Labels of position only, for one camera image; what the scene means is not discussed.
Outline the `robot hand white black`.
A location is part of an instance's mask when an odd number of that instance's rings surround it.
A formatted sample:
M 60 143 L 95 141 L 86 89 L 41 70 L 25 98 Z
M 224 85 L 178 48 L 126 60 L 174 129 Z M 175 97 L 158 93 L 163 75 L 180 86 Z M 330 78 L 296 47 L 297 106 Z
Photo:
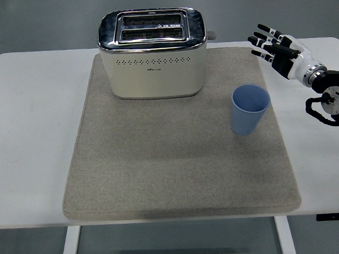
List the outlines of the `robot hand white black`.
M 255 56 L 271 64 L 271 67 L 286 79 L 299 80 L 310 87 L 311 74 L 324 65 L 312 57 L 312 52 L 292 35 L 286 35 L 263 24 L 257 25 L 261 32 L 255 31 L 248 37 L 250 44 L 257 49 L 251 51 Z

